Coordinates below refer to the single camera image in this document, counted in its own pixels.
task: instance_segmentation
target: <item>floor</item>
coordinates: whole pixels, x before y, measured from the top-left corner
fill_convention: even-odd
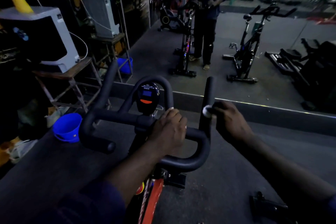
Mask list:
[[[267,105],[291,110],[303,110],[300,103],[303,98],[291,83],[291,78],[282,75],[268,60],[263,52],[279,52],[280,48],[293,48],[305,54],[300,38],[317,39],[320,42],[336,39],[333,25],[315,25],[305,19],[272,17],[266,21],[261,35],[257,56],[253,62],[250,76],[259,81],[254,85],[241,82],[228,82],[227,74],[234,74],[232,61],[222,60],[222,54],[234,54],[228,46],[231,42],[240,43],[245,28],[243,15],[222,13],[216,26],[216,40],[211,58],[210,70],[202,70],[202,63],[190,63],[189,69],[197,72],[196,78],[170,75],[169,68],[174,68],[178,56],[172,53],[180,48],[182,35],[169,31],[158,32],[160,22],[156,22],[130,50],[133,58],[134,76],[129,83],[136,83],[149,74],[161,75],[169,80],[173,90],[190,94],[203,95],[207,77],[217,77],[216,97],[259,105]],[[254,16],[251,30],[260,16]]]
[[[188,118],[188,126],[197,127],[199,114],[183,111],[182,114]],[[250,126],[274,150],[336,186],[335,137],[261,124]],[[62,143],[47,133],[0,180],[2,222],[26,223],[40,211],[55,205],[66,193],[78,191],[110,170],[127,155],[134,129],[102,121],[95,135],[115,141],[117,150],[105,155],[88,150],[80,143]],[[176,155],[190,156],[195,148],[195,142],[186,140]],[[252,224],[248,197],[258,190],[267,199],[281,202],[270,184],[213,127],[208,160],[200,169],[187,174],[184,190],[165,186],[153,224],[196,224],[198,221]]]

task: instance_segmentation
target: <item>person's right hand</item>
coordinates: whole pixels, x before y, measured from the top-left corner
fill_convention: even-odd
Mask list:
[[[157,150],[163,156],[171,154],[180,147],[186,137],[187,118],[182,117],[179,110],[169,108],[154,124],[148,141],[154,141]]]
[[[235,105],[228,101],[219,101],[209,110],[217,116],[216,129],[230,144],[249,140],[254,136],[250,126]]]

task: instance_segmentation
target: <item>wooden stool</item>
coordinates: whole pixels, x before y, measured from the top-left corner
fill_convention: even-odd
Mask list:
[[[111,56],[112,56],[112,59],[118,59],[118,58],[122,58],[122,56],[119,56],[116,54],[115,50],[114,50],[114,45],[119,42],[121,39],[124,39],[124,42],[126,43],[125,41],[125,34],[124,33],[119,33],[118,35],[116,35],[114,38],[104,38],[104,37],[89,37],[88,38],[89,40],[91,41],[99,41],[103,44],[105,44],[106,46],[106,50],[107,50],[107,54],[104,55],[99,61],[96,61],[96,58],[95,58],[95,55],[94,55],[94,52],[91,51],[92,53],[92,59],[93,59],[93,62],[95,63],[95,65],[99,68],[103,68],[103,69],[106,69],[105,67],[101,67],[100,66],[100,63],[102,61],[104,61],[105,59],[108,59],[109,62],[111,63]],[[112,45],[112,53],[110,53],[110,50],[109,50],[109,45]],[[120,79],[120,82],[123,82],[122,78],[121,78],[121,74],[120,74],[120,69],[126,65],[128,63],[129,65],[129,68],[130,68],[130,71],[131,71],[131,74],[130,76],[128,77],[128,79],[125,81],[125,83],[128,82],[128,80],[133,76],[133,70],[132,70],[132,65],[131,65],[131,60],[129,58],[129,55],[128,55],[128,51],[126,50],[126,60],[119,66],[118,68],[118,77]]]
[[[82,83],[82,82],[76,82],[75,81],[75,76],[82,71],[84,68],[86,68],[88,65],[91,66],[92,71],[96,77],[96,80],[98,81],[99,86],[96,85],[91,85],[91,84],[87,84],[87,83]],[[47,95],[49,101],[51,102],[51,104],[56,107],[56,109],[58,109],[59,106],[67,106],[67,107],[74,107],[74,108],[83,108],[84,111],[87,113],[88,112],[88,106],[95,100],[95,98],[97,97],[97,95],[100,92],[100,88],[102,86],[102,82],[100,80],[99,74],[94,66],[94,64],[92,63],[92,58],[91,57],[86,57],[84,58],[82,61],[80,61],[79,63],[77,63],[76,65],[74,65],[72,68],[70,68],[67,72],[65,73],[57,73],[57,72],[44,72],[44,71],[33,71],[33,73],[35,74],[35,78],[37,79],[37,81],[40,83],[44,93]],[[60,79],[60,80],[68,80],[70,86],[67,87],[61,94],[59,94],[57,97],[53,98],[52,95],[50,94],[50,92],[48,91],[48,89],[46,88],[46,86],[44,85],[44,83],[41,81],[41,77],[45,77],[45,78],[54,78],[54,79]],[[86,87],[93,87],[93,88],[97,88],[98,91],[91,97],[91,99],[85,103],[83,95],[80,91],[80,89],[78,88],[78,85],[83,85]],[[69,103],[61,103],[58,102],[58,100],[68,91],[72,89],[74,91],[74,93],[76,94],[78,101],[80,104],[69,104]]]

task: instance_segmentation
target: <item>blue bucket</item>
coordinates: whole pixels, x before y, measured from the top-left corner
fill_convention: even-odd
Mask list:
[[[131,67],[133,69],[133,59],[129,58],[131,61]],[[126,59],[123,58],[118,58],[118,66],[120,67],[125,61]],[[131,70],[129,69],[129,64],[128,62],[126,62],[121,68],[120,68],[120,72],[123,74],[131,74]]]
[[[60,117],[52,127],[58,140],[68,143],[79,141],[78,130],[82,122],[82,116],[78,113],[70,113]]]

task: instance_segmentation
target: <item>digital display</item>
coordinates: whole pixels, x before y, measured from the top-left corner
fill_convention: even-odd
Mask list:
[[[152,95],[152,92],[151,92],[151,91],[144,90],[144,91],[142,92],[142,94],[143,94],[144,96],[150,97],[150,96]]]

